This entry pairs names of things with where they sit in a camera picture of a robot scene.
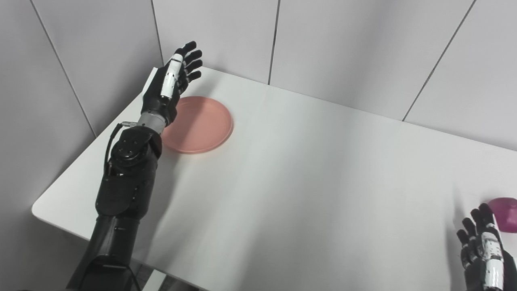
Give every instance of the gray wall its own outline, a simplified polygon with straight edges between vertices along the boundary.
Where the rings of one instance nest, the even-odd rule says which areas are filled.
[[[159,65],[150,1],[0,1],[1,290],[66,285],[86,242],[31,206]]]
[[[153,1],[165,58],[517,150],[511,0]]]

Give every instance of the table surface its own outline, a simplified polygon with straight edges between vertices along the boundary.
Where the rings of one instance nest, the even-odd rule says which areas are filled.
[[[227,106],[230,138],[165,150],[133,257],[211,291],[461,290],[455,236],[482,201],[516,197],[517,153],[215,70],[184,96]],[[89,238],[109,134],[43,193],[39,219]],[[517,254],[517,236],[504,234]]]

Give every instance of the round plate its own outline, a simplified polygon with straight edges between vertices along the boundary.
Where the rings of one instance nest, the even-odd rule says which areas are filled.
[[[180,153],[204,153],[222,144],[232,133],[228,109],[216,100],[189,96],[180,98],[178,115],[161,135],[163,144]]]

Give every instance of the robotic hand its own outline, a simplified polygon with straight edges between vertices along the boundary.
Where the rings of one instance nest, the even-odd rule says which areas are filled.
[[[470,214],[476,224],[467,217],[462,221],[466,231],[457,232],[467,291],[516,291],[515,262],[503,248],[492,210],[483,203]]]
[[[95,208],[99,214],[86,252],[67,290],[126,291],[140,219],[147,213],[161,155],[163,129],[176,117],[176,105],[189,83],[201,76],[202,53],[194,41],[176,50],[161,68],[153,68],[143,90],[138,122],[117,124],[104,159],[104,175]],[[119,140],[111,142],[123,127]]]

